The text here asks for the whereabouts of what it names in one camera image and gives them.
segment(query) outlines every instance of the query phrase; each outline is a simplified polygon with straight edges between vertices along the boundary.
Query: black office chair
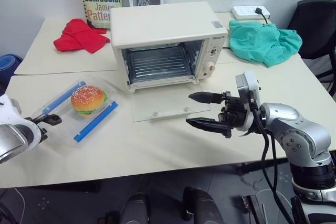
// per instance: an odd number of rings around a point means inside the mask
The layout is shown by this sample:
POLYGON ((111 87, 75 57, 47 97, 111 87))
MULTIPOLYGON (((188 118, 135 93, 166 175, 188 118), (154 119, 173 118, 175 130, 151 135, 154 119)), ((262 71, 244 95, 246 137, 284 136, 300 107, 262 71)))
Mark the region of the black office chair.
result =
POLYGON ((329 91, 336 92, 336 1, 302 0, 288 25, 302 38, 299 54, 303 59, 317 59, 329 55, 332 69, 316 75, 318 79, 333 75, 329 91))

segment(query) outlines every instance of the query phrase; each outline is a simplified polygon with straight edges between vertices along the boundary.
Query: white toaster oven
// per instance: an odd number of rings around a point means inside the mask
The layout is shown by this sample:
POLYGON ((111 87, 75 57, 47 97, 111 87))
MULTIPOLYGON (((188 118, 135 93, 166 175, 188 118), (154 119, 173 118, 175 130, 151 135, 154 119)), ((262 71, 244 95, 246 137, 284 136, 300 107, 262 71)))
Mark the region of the white toaster oven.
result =
POLYGON ((209 78, 227 30, 207 2, 111 9, 111 39, 126 88, 209 78))

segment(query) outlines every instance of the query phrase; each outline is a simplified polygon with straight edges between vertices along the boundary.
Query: floor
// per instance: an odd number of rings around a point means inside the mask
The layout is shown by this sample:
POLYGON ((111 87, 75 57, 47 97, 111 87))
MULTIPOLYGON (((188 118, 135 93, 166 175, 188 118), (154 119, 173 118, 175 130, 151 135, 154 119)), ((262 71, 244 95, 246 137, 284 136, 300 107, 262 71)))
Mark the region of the floor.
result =
MULTIPOLYGON (((96 224, 110 211, 119 211, 132 194, 142 191, 151 204, 151 224, 192 223, 180 219, 182 192, 186 186, 198 187, 210 193, 218 205, 226 224, 250 223, 249 214, 241 207, 241 196, 257 194, 264 204, 268 223, 286 223, 274 203, 261 171, 237 175, 236 165, 176 170, 99 180, 98 193, 18 188, 24 196, 26 208, 23 224, 96 224)), ((273 169, 267 173, 273 176, 273 169)), ((278 191, 290 200, 289 164, 279 166, 278 191)), ((19 221, 23 210, 20 195, 14 189, 0 189, 0 202, 11 210, 19 221)), ((289 206, 282 201, 288 211, 289 206)))

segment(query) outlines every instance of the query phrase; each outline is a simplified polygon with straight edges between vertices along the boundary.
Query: oven label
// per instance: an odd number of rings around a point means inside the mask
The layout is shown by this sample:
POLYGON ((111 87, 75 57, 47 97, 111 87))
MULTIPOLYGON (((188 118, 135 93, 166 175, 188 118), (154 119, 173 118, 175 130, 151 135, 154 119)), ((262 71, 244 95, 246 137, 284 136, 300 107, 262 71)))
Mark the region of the oven label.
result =
POLYGON ((214 25, 215 28, 223 28, 222 24, 217 21, 211 21, 211 23, 214 25))

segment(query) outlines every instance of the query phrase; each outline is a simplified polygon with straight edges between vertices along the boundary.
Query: blue chair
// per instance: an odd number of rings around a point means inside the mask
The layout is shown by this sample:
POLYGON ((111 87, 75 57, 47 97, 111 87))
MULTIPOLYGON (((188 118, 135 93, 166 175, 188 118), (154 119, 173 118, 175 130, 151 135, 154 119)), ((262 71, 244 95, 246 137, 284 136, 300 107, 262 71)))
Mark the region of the blue chair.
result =
POLYGON ((9 54, 0 57, 0 94, 5 92, 10 78, 21 62, 22 58, 17 55, 9 54))

